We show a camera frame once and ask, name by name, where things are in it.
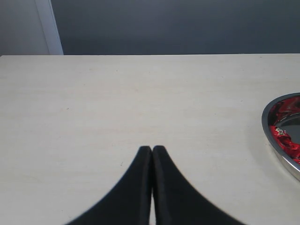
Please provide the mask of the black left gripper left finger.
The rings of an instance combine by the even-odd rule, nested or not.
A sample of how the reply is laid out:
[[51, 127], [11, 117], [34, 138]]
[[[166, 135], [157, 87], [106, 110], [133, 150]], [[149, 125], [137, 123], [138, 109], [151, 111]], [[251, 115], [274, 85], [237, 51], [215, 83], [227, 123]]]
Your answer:
[[152, 194], [152, 150], [141, 146], [118, 183], [70, 225], [148, 225]]

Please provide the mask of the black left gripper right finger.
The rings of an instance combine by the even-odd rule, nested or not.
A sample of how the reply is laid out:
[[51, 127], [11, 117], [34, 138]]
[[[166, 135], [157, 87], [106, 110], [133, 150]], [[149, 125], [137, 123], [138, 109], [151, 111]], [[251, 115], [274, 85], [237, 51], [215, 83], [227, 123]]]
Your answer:
[[156, 223], [158, 225], [241, 225], [203, 197], [181, 174], [166, 148], [153, 148]]

